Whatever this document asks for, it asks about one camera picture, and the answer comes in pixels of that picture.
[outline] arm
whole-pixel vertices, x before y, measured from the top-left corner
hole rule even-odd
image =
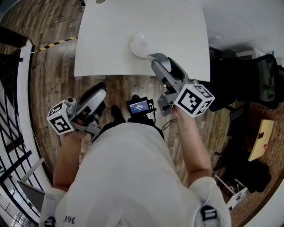
[[[85,133],[71,132],[64,135],[61,151],[55,165],[53,187],[68,191],[79,169],[81,143]]]
[[[190,186],[201,177],[211,177],[211,160],[201,140],[195,120],[178,107],[174,108],[173,114],[177,120],[182,155]]]

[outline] person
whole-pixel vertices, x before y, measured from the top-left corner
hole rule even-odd
[[[117,106],[111,114],[114,121],[102,129],[80,168],[85,134],[65,134],[40,227],[231,226],[193,118],[173,108],[188,172],[186,188],[152,120],[144,116],[126,122]]]

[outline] camera screen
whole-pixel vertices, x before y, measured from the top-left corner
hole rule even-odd
[[[145,110],[149,110],[147,100],[137,102],[135,104],[130,104],[129,107],[130,107],[132,114],[136,114],[136,113],[143,112]]]

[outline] black shoe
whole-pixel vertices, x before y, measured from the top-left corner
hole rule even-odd
[[[132,96],[131,101],[138,101],[139,99],[140,99],[140,97],[137,94],[135,94],[135,95]]]
[[[113,105],[111,108],[110,108],[110,113],[112,115],[112,117],[114,118],[115,121],[124,121],[124,117],[121,113],[121,110],[118,106],[116,105]]]

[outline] white ball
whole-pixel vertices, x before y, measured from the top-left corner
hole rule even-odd
[[[129,40],[131,52],[139,58],[147,58],[147,55],[157,53],[154,39],[148,33],[136,33]]]

